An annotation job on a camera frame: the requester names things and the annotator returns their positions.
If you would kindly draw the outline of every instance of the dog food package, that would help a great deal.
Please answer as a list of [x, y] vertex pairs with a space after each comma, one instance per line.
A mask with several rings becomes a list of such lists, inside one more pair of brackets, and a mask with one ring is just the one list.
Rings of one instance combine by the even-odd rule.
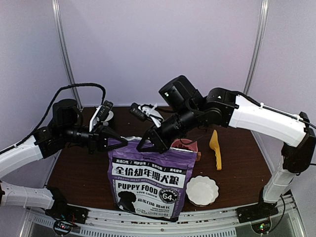
[[137, 215], [177, 221], [197, 154], [171, 148], [140, 153], [140, 138], [109, 152], [108, 177], [115, 204]]

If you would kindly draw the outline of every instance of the yellow scoop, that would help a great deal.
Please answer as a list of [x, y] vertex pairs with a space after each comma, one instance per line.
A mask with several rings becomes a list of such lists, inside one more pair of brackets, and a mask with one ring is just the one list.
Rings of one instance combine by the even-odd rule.
[[215, 151], [216, 156], [216, 168], [217, 170], [222, 170], [222, 158], [221, 151], [219, 149], [218, 139], [217, 139], [217, 131], [214, 130], [211, 140], [209, 141], [209, 147]]

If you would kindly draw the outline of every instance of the scalloped white bowl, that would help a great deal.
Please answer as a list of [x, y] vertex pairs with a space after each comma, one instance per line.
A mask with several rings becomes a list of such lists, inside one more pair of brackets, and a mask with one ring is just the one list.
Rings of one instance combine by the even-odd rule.
[[186, 193], [190, 202], [196, 206], [207, 206], [218, 197], [216, 182], [207, 176], [197, 176], [187, 183]]

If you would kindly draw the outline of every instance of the wooden table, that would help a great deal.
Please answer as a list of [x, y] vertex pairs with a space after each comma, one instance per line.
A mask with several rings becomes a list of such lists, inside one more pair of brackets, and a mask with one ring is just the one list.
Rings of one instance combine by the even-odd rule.
[[[83, 110], [85, 124], [94, 111], [94, 108]], [[150, 122], [141, 122], [132, 116], [127, 107], [115, 107], [113, 112], [110, 126], [122, 136], [142, 136], [151, 126]], [[218, 132], [221, 171], [216, 170], [215, 154], [208, 145], [213, 129]], [[203, 134], [204, 131], [194, 129], [188, 138], [194, 140]], [[209, 133], [198, 141], [198, 149], [202, 156], [194, 166], [192, 177], [203, 175], [214, 179], [219, 186], [219, 197], [207, 207], [196, 207], [186, 198], [183, 211], [225, 208], [258, 201], [259, 192], [271, 174], [250, 131], [212, 126]], [[87, 148], [64, 149], [48, 186], [58, 187], [70, 204], [113, 210], [108, 167], [107, 153], [89, 155]]]

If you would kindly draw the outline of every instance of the black circular badge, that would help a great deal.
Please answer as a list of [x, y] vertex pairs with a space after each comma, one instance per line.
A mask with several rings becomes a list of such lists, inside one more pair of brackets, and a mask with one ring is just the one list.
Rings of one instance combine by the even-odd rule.
[[164, 203], [174, 203], [178, 200], [179, 194], [173, 189], [161, 189], [159, 197]]

